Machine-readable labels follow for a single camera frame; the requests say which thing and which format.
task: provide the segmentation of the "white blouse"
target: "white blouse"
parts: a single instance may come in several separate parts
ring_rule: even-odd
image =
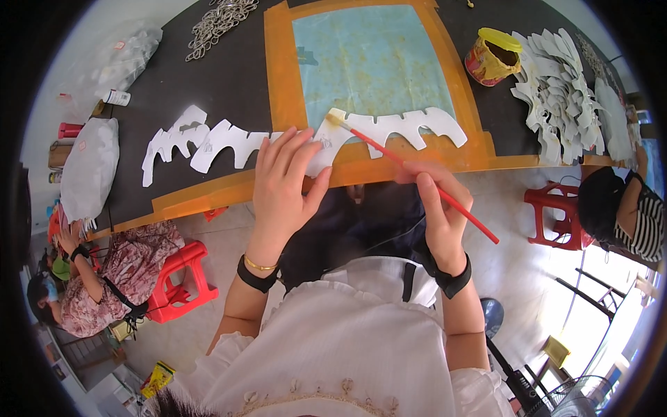
[[[220,336],[169,387],[221,416],[513,416],[500,376],[451,374],[438,287],[419,264],[402,302],[407,260],[360,258],[285,296],[257,339]]]

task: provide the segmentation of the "red paint brush handle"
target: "red paint brush handle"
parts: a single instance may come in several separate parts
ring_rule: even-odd
[[[364,135],[357,129],[350,129],[350,132],[354,133],[358,138],[363,139],[366,143],[376,148],[378,151],[382,152],[383,155],[385,155],[392,161],[396,162],[399,166],[401,167],[403,166],[403,162],[405,161],[400,156],[396,155],[394,152],[388,150],[387,148],[380,145],[378,142],[374,141],[370,137]],[[479,220],[477,220],[475,216],[470,214],[470,212],[466,210],[452,196],[444,192],[440,187],[438,187],[438,193],[440,193],[440,197],[443,200],[445,200],[450,206],[454,207],[454,209],[456,209],[459,213],[463,214],[468,220],[470,220],[470,222],[473,223],[479,230],[481,230],[482,233],[485,234],[487,238],[491,239],[491,242],[493,242],[496,245],[498,244],[498,242],[500,242],[500,240],[496,237],[496,235],[491,233],[491,231],[487,229],[485,225],[483,225]]]
[[[357,135],[357,137],[363,139],[366,143],[371,145],[372,147],[376,148],[378,151],[382,152],[382,155],[385,155],[387,158],[391,159],[392,161],[396,162],[399,166],[403,166],[403,162],[405,162],[400,156],[396,155],[394,152],[390,151],[386,147],[380,145],[378,142],[374,141],[370,137],[364,135],[362,132],[358,131],[357,129],[350,129],[350,132],[354,133]]]
[[[500,240],[496,237],[496,235],[491,233],[491,231],[487,229],[485,225],[483,225],[479,220],[477,220],[475,216],[473,216],[468,210],[466,210],[452,196],[442,191],[440,187],[438,187],[438,193],[440,193],[440,197],[443,200],[445,200],[450,206],[454,207],[459,213],[463,214],[468,220],[470,220],[471,223],[477,226],[477,228],[481,230],[482,233],[485,234],[487,238],[491,239],[491,242],[493,242],[496,245],[498,244],[498,242],[500,242]]]

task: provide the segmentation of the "hair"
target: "hair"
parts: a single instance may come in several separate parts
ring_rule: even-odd
[[[44,254],[42,255],[42,258],[39,260],[39,262],[37,262],[37,271],[38,272],[46,272],[47,274],[49,274],[49,276],[51,276],[51,278],[53,278],[54,281],[58,282],[60,280],[60,278],[58,278],[53,273],[51,268],[49,268],[49,264],[47,263],[47,257],[48,256],[51,256],[53,259],[55,259],[58,256],[58,254],[56,253],[55,250],[51,250],[51,253],[48,254],[47,249],[44,248]]]
[[[218,417],[218,413],[206,410],[199,404],[194,404],[178,398],[169,388],[162,388],[155,395],[152,404],[153,414],[157,417]]]
[[[606,251],[610,245],[625,248],[623,241],[614,234],[616,212],[625,189],[625,182],[611,167],[595,171],[579,186],[579,222],[586,233],[600,242]]]
[[[53,312],[49,304],[40,308],[38,303],[39,301],[49,295],[49,290],[47,290],[44,285],[45,276],[42,272],[37,272],[28,282],[28,289],[26,291],[26,296],[28,298],[28,304],[30,305],[30,310],[32,310],[35,317],[42,324],[48,324],[49,326],[57,326],[58,323],[53,318]]]

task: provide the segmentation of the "white paper cutout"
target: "white paper cutout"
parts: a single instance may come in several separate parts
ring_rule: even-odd
[[[635,168],[637,161],[630,139],[625,109],[614,90],[601,78],[595,80],[595,94],[607,111],[601,111],[600,122],[609,156],[614,161],[625,161],[626,167]]]
[[[525,38],[512,32],[523,46],[520,54],[522,70],[515,74],[516,87],[512,95],[528,103],[526,125],[538,131],[542,144],[540,161],[572,163],[583,154],[583,149],[596,148],[602,155],[604,141],[595,110],[604,110],[592,100],[592,91],[586,86],[583,66],[576,46],[564,29],[558,34],[543,30]],[[554,138],[560,134],[560,143]]]
[[[344,118],[346,113],[342,110],[331,109],[332,112]],[[220,121],[213,129],[206,126],[206,112],[192,105],[188,107],[181,117],[171,126],[169,131],[158,130],[153,139],[148,143],[146,156],[141,168],[143,170],[143,186],[148,187],[153,183],[153,162],[155,154],[159,154],[164,162],[171,162],[171,151],[174,146],[178,147],[184,157],[190,157],[187,142],[197,146],[197,151],[190,161],[190,166],[201,173],[207,173],[216,155],[226,147],[234,150],[234,168],[242,169],[250,154],[259,149],[262,139],[269,137],[271,143],[275,142],[283,132],[247,132],[234,125],[228,120]],[[195,127],[181,130],[183,126]],[[468,140],[466,134],[456,123],[456,120],[447,112],[437,107],[429,107],[426,113],[423,111],[409,111],[399,115],[379,116],[377,122],[373,116],[350,114],[348,124],[359,129],[374,138],[381,145],[385,145],[391,133],[404,136],[417,150],[426,147],[426,143],[419,134],[420,127],[428,127],[436,135],[447,135],[456,147],[461,147]],[[319,172],[333,162],[340,147],[351,137],[350,132],[341,127],[333,126],[329,122],[323,122],[312,140],[322,141],[323,149],[318,152],[310,165],[307,175],[315,177]],[[382,154],[369,146],[372,158],[381,157]]]
[[[332,108],[329,112],[340,119],[345,119],[346,113],[343,110]],[[387,138],[391,133],[398,133],[406,138],[415,149],[421,150],[426,147],[426,143],[419,134],[420,127],[428,127],[438,136],[447,135],[456,147],[463,146],[468,140],[456,120],[449,113],[437,107],[427,108],[426,113],[419,110],[409,111],[403,113],[402,118],[399,115],[379,116],[377,123],[373,121],[373,116],[351,113],[346,123],[382,146],[387,143]],[[322,142],[323,146],[308,164],[305,174],[309,177],[316,177],[321,170],[330,166],[340,147],[351,137],[354,137],[354,134],[342,127],[334,126],[326,120],[322,121],[313,140]],[[382,153],[372,146],[368,145],[368,149],[371,158],[382,156]]]
[[[182,126],[189,126],[192,123],[199,123],[200,125],[193,129],[181,131]],[[190,151],[187,148],[187,142],[191,141],[195,146],[199,147],[208,134],[208,126],[206,122],[206,112],[198,108],[196,105],[191,105],[183,114],[176,119],[169,131],[162,129],[158,130],[153,139],[148,143],[146,155],[143,157],[141,169],[143,170],[142,184],[148,187],[153,183],[153,163],[155,161],[155,154],[158,153],[162,158],[162,162],[171,162],[171,151],[173,147],[177,147],[183,157],[189,158]]]
[[[196,171],[207,173],[216,155],[227,146],[231,146],[234,149],[234,168],[241,169],[252,151],[259,149],[262,139],[268,135],[268,132],[248,133],[223,120],[215,125],[203,145],[197,149],[190,166]]]

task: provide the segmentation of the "paint brush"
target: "paint brush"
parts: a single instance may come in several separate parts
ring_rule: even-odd
[[[340,117],[337,117],[331,113],[327,113],[327,115],[324,117],[328,122],[340,126],[343,129],[351,132],[354,134],[356,137],[360,138],[364,142],[368,143],[372,147],[376,148],[378,151],[382,152],[382,155],[385,155],[392,161],[396,162],[400,167],[403,167],[403,163],[405,160],[403,160],[400,156],[396,155],[394,152],[388,150],[384,146],[380,145],[378,142],[374,141],[370,137],[364,135],[362,132],[358,131],[357,129],[351,128],[343,119]],[[438,193],[440,193],[440,197],[445,200],[450,206],[454,207],[459,213],[463,214],[468,220],[470,220],[471,223],[473,223],[479,230],[482,231],[483,234],[486,235],[487,238],[491,239],[491,242],[494,242],[496,245],[499,242],[499,239],[491,233],[489,229],[486,228],[485,225],[483,225],[475,216],[470,214],[468,210],[466,210],[458,201],[456,201],[452,196],[447,194],[445,191],[442,190],[442,188],[438,187],[436,184],[436,187],[438,189]]]

